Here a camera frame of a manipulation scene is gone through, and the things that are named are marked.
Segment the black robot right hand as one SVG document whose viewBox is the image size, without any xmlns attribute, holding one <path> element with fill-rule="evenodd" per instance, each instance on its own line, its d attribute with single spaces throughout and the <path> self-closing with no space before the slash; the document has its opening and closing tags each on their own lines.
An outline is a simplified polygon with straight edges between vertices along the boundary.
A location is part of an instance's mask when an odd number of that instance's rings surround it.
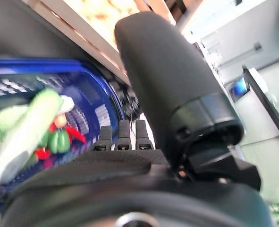
<svg viewBox="0 0 279 227">
<path fill-rule="evenodd" d="M 158 149 L 137 121 L 135 150 L 89 152 L 17 187 L 2 227 L 274 227 L 257 167 L 229 147 L 244 136 L 225 90 L 172 25 L 141 12 L 115 39 Z"/>
</svg>

